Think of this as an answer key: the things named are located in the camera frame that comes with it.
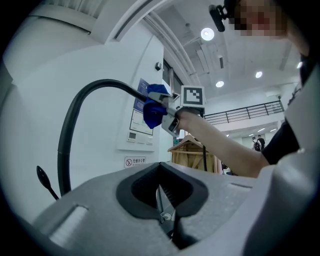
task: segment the ceiling light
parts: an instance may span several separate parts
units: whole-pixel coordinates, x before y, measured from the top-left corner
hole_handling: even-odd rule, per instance
[[[255,74],[255,78],[260,78],[262,77],[262,71],[259,71]]]
[[[206,41],[210,41],[215,37],[215,32],[211,28],[206,27],[201,31],[201,37]]]
[[[302,61],[300,61],[299,63],[298,63],[298,66],[296,66],[296,68],[297,69],[300,69],[302,67]]]
[[[224,84],[225,84],[224,81],[219,81],[219,82],[217,82],[217,83],[215,84],[215,86],[219,88],[219,87],[224,86]]]

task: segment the black gooseneck arm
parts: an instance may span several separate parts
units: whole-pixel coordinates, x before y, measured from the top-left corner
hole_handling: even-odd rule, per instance
[[[68,112],[66,113],[58,145],[57,169],[61,196],[71,191],[70,149],[81,105],[90,93],[103,87],[118,88],[127,92],[138,100],[143,102],[147,100],[147,96],[138,92],[128,84],[113,79],[101,79],[91,82],[77,93],[68,109]]]

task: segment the blue cloth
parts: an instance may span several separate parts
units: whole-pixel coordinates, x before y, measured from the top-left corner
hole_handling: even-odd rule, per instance
[[[150,92],[169,94],[163,84],[150,84],[147,86],[148,94]],[[161,125],[162,117],[167,114],[167,109],[160,103],[147,98],[143,106],[143,119],[150,129]]]

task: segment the black railing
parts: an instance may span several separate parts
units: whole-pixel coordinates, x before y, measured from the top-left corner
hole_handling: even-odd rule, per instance
[[[284,111],[284,107],[280,100],[268,103],[241,107],[229,111],[206,114],[204,118],[212,125],[230,123],[245,119],[269,116]]]

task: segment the no smoking sign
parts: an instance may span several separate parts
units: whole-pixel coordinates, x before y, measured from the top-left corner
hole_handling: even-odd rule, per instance
[[[124,168],[130,168],[133,166],[144,165],[146,163],[145,156],[127,156],[124,159]]]

